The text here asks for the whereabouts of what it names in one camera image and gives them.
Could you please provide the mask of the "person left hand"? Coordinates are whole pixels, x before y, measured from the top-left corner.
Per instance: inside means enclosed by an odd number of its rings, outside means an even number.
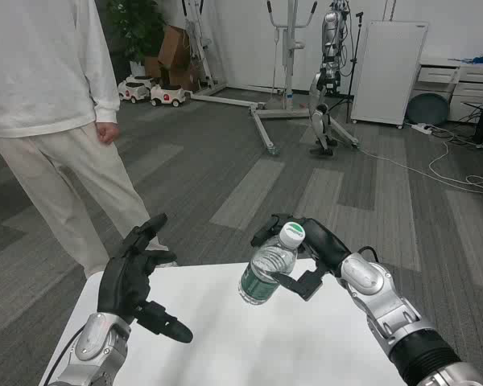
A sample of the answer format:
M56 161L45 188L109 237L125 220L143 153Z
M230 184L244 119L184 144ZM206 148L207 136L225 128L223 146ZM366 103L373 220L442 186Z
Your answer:
M116 141L120 135L118 124L113 122L97 122L96 129L98 140L106 145Z

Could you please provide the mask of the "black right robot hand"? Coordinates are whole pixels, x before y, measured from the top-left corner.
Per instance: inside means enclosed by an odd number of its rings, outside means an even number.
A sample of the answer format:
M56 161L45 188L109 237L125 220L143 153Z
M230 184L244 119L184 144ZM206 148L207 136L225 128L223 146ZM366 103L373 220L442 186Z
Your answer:
M300 252L308 252L316 262L316 269L305 271L299 280L284 273L272 273L271 276L284 288L298 294L308 301L323 284L322 278L327 273L341 279L342 262L351 254L344 243L323 224L313 218L295 218L286 213L272 214L271 218L254 234L250 244L261 247L272 236L279 234L285 223L296 222L305 231L305 239L299 247Z

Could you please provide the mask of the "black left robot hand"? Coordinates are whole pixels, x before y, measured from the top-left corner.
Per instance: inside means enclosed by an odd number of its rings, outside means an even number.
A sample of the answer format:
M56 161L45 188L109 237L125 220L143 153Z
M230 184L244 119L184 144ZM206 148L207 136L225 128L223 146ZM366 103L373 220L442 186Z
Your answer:
M168 314L165 307L147 301L155 268L176 261L172 252L147 248L166 222L167 215L158 214L126 236L102 275L97 310L115 314L127 324L136 321L156 335L190 343L193 333L187 326Z

